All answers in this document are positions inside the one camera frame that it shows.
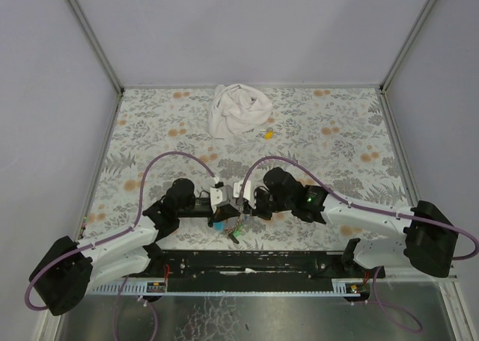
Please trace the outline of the blue keyring holder with rings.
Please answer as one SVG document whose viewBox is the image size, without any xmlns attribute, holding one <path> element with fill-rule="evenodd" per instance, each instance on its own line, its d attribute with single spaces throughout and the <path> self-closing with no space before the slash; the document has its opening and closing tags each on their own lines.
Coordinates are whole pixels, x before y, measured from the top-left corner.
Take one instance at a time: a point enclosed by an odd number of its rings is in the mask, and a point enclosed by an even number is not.
<svg viewBox="0 0 479 341">
<path fill-rule="evenodd" d="M 234 233 L 238 230 L 244 222 L 244 214 L 228 218 L 224 221 L 216 222 L 213 224 L 213 229 L 225 234 Z"/>
</svg>

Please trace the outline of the key with black tag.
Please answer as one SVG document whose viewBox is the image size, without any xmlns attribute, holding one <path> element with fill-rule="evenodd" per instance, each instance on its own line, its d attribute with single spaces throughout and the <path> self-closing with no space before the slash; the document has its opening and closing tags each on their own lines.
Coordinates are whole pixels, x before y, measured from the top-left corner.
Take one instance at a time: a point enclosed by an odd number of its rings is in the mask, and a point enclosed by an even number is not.
<svg viewBox="0 0 479 341">
<path fill-rule="evenodd" d="M 229 233 L 228 238 L 236 245 L 240 243 L 233 233 Z"/>
</svg>

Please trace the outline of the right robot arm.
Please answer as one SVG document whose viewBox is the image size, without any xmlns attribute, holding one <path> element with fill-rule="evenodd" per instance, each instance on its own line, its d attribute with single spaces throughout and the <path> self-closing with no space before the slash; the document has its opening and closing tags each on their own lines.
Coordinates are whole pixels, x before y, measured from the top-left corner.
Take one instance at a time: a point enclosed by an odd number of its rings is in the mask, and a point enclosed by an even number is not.
<svg viewBox="0 0 479 341">
<path fill-rule="evenodd" d="M 432 277 L 447 277 L 458 233 L 433 204 L 419 201 L 414 207 L 384 206 L 363 202 L 325 186 L 303 185 L 282 168 L 273 168 L 263 185 L 240 186 L 244 210 L 263 220 L 289 211 L 308 223 L 358 228 L 379 235 L 367 242 L 352 237 L 344 250 L 347 261 L 366 270 L 410 264 Z"/>
</svg>

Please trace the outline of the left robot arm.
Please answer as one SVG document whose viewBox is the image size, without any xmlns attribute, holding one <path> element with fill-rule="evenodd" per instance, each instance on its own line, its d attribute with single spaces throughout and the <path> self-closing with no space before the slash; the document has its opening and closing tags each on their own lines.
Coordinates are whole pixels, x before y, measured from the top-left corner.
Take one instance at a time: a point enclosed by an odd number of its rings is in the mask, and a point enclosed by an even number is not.
<svg viewBox="0 0 479 341">
<path fill-rule="evenodd" d="M 161 254 L 156 242 L 177 230 L 181 218 L 215 223 L 237 216 L 232 203 L 240 188 L 218 182 L 206 197 L 196 197 L 191 180 L 176 179 L 133 224 L 79 242 L 68 236 L 56 240 L 31 273 L 28 288 L 40 296 L 43 310 L 65 314 L 95 287 L 149 269 Z"/>
</svg>

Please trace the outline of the key with green tag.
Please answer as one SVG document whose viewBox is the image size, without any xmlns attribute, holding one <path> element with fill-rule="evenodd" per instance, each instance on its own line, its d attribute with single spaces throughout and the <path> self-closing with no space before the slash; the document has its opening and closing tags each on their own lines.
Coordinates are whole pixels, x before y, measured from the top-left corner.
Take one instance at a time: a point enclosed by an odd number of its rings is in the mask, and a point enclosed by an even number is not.
<svg viewBox="0 0 479 341">
<path fill-rule="evenodd" d="M 239 225 L 238 227 L 236 227 L 236 228 L 234 229 L 233 235 L 234 235 L 234 236 L 238 236 L 238 235 L 241 234 L 241 232 L 242 232 L 242 225 Z"/>
</svg>

